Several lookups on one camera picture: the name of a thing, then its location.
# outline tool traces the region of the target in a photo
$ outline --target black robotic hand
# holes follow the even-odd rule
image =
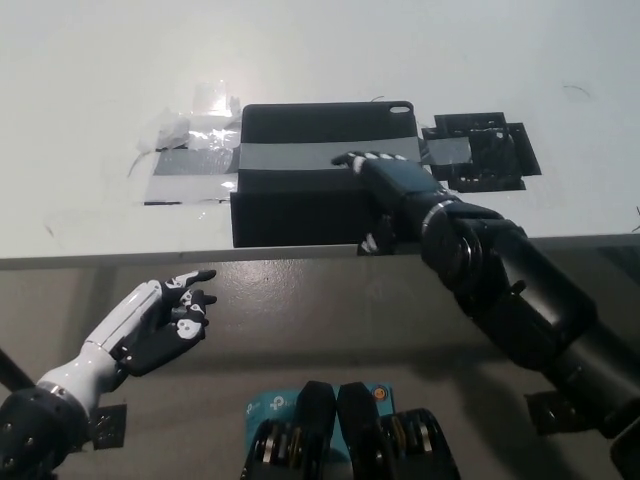
[[[124,370],[133,376],[142,376],[179,357],[205,338],[207,305],[217,298],[200,289],[189,287],[215,277],[215,270],[199,270],[160,282],[162,297],[149,312],[151,332],[123,346],[120,360]]]

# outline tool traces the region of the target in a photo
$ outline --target gray strip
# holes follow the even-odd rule
[[[331,159],[347,152],[395,153],[420,160],[418,137],[334,143],[243,143],[240,168],[246,170],[325,170]]]

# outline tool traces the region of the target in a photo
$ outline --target white surface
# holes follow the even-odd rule
[[[142,128],[218,78],[244,105],[384,95],[422,123],[504,111],[543,176],[467,199],[532,237],[634,242],[615,236],[640,225],[639,23],[633,0],[3,2],[2,265],[317,253],[232,251],[227,205],[135,206]]]

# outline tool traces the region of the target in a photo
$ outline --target robotic hand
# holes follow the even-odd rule
[[[406,160],[375,152],[333,160],[354,172],[381,209],[361,251],[393,253],[398,240],[419,242],[422,261],[487,337],[556,387],[561,400],[542,409],[543,421],[555,431],[571,431],[561,428],[561,418],[582,422],[616,439],[615,466],[624,478],[640,479],[638,357],[520,227],[462,201]]]
[[[89,421],[103,393],[204,339],[206,307],[216,297],[189,287],[215,274],[195,271],[142,283],[91,332],[75,359],[45,373],[34,388],[12,393],[0,407],[0,478],[51,471],[89,440]]]

